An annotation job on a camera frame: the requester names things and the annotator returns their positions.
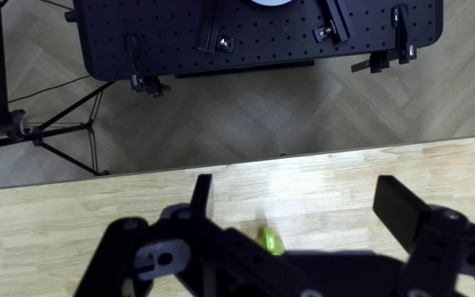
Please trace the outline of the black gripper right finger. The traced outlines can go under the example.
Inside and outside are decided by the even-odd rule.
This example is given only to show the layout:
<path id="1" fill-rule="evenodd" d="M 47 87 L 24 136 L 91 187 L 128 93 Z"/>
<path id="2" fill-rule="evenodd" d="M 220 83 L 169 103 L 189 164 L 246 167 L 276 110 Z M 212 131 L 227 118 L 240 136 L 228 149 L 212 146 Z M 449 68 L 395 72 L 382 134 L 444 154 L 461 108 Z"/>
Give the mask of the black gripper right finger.
<path id="1" fill-rule="evenodd" d="M 393 176 L 378 177 L 373 212 L 410 255 L 398 297 L 466 297 L 457 281 L 475 281 L 475 224 L 457 210 L 426 204 Z"/>

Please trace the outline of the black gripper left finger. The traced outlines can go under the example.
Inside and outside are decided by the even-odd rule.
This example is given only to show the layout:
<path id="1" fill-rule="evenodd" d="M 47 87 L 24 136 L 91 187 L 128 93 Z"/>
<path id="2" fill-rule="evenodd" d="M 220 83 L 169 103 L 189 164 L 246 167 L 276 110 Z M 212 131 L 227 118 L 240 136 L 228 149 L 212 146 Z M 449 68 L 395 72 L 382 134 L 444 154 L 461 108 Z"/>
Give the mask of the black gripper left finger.
<path id="1" fill-rule="evenodd" d="M 200 176 L 192 200 L 167 207 L 156 224 L 141 217 L 113 222 L 75 297 L 151 297 L 161 278 L 175 276 L 194 297 L 261 297 L 210 250 L 225 237 L 207 217 L 212 177 Z"/>

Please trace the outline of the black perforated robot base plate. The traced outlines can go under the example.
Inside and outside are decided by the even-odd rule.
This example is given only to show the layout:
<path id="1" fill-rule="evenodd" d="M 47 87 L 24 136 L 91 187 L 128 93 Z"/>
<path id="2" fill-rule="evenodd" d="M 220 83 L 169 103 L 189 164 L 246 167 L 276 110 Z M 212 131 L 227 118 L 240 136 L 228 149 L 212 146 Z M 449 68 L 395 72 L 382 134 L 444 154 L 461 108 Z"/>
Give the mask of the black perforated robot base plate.
<path id="1" fill-rule="evenodd" d="M 390 54 L 443 35 L 444 0 L 72 0 L 85 67 L 101 82 L 189 77 Z"/>

